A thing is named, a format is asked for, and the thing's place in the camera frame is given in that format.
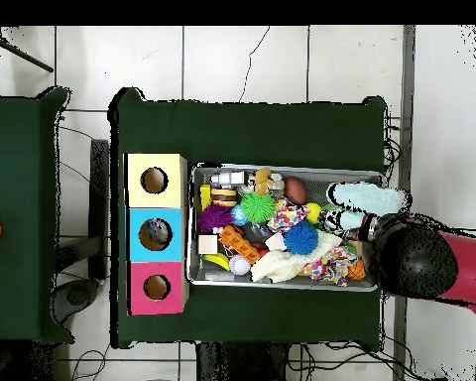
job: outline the white ball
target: white ball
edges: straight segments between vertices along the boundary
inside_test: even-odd
[[[250,271],[250,263],[240,255],[231,257],[229,260],[229,269],[235,275],[242,276]]]

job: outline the blue box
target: blue box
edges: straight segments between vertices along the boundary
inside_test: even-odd
[[[184,253],[183,208],[131,208],[130,209],[130,261],[131,262],[180,262]],[[140,230],[148,219],[164,220],[172,234],[168,246],[160,251],[151,251],[140,241]]]

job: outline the table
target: table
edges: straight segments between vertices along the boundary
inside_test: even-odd
[[[357,340],[379,348],[380,291],[285,291],[190,286],[181,315],[127,316],[124,153],[177,153],[197,162],[384,171],[386,104],[149,102],[122,88],[111,131],[113,346],[163,342]]]
[[[55,127],[67,91],[0,97],[0,339],[71,341],[50,315],[56,272]]]

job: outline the metal tray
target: metal tray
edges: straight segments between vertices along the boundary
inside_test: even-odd
[[[200,163],[192,167],[190,173],[190,195],[188,209],[188,230],[187,230],[187,257],[186,257],[186,275],[195,285],[213,285],[213,286],[233,286],[248,288],[277,288],[277,289],[318,289],[333,291],[358,291],[370,292],[378,286],[374,279],[368,275],[361,281],[350,281],[347,287],[336,286],[329,281],[313,281],[309,277],[296,276],[286,282],[273,284],[270,279],[263,278],[259,282],[252,282],[250,272],[245,276],[236,276],[231,272],[221,269],[206,261],[202,261],[197,254],[197,217],[201,212],[199,198],[199,187],[203,184],[210,184],[210,177],[214,174],[220,174],[229,171],[254,172],[261,168],[270,168],[273,173],[282,174],[284,177],[293,176],[303,180],[307,190],[307,201],[317,202],[320,205],[327,203],[326,189],[330,183],[334,182],[367,182],[381,186],[384,178],[380,173],[371,171],[342,171],[342,170],[323,170],[311,168],[290,168],[290,167],[257,167],[251,165],[222,164],[220,167],[207,166]],[[245,237],[254,242],[259,238],[254,236],[250,225],[246,225],[243,230]],[[362,243],[361,253],[365,267],[373,253],[371,244]],[[225,253],[223,247],[219,244],[219,252]]]

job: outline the stacked boxes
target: stacked boxes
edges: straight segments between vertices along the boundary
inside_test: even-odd
[[[128,314],[182,313],[188,298],[186,160],[177,154],[127,154],[124,161]]]

